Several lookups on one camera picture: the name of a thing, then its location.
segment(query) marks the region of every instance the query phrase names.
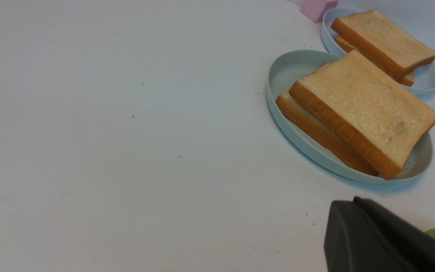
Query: white table surface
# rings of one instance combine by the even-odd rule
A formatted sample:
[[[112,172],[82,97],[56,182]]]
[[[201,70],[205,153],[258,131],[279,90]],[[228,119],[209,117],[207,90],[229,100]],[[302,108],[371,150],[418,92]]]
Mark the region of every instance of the white table surface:
[[[434,227],[435,155],[358,184],[276,128],[268,68],[319,27],[281,0],[0,0],[0,271],[325,271],[354,196]]]

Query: toast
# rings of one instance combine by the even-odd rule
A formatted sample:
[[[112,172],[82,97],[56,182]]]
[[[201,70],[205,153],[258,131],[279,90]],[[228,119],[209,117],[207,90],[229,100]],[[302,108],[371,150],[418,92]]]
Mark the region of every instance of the toast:
[[[290,96],[385,179],[404,168],[435,125],[435,110],[355,50],[296,81]]]
[[[357,50],[357,48],[355,48],[355,46],[353,46],[349,42],[347,42],[344,38],[342,38],[342,36],[337,36],[335,38],[335,42],[346,53],[350,53],[352,50]],[[409,74],[406,74],[403,78],[401,78],[397,82],[399,82],[402,85],[408,86],[408,87],[414,85],[414,71],[410,72]]]
[[[377,10],[338,17],[331,28],[396,81],[435,59],[433,50]]]
[[[338,159],[348,167],[377,176],[378,172],[356,150],[337,136],[313,114],[305,110],[297,100],[290,96],[289,91],[282,93],[276,99],[276,105],[281,113],[302,131],[312,137],[317,143],[330,150]]]

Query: stacked bread slices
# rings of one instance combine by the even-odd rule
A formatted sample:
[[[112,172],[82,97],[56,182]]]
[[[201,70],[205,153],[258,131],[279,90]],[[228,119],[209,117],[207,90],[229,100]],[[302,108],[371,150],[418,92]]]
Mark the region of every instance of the stacked bread slices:
[[[383,18],[376,11],[337,18],[333,25],[344,25],[336,29],[359,41],[355,48],[298,79],[276,104],[345,165],[392,179],[435,125],[435,110],[398,81],[435,53]]]
[[[339,17],[331,28],[345,52],[359,51],[402,85],[412,86],[414,69],[435,59],[433,50],[377,10]]]

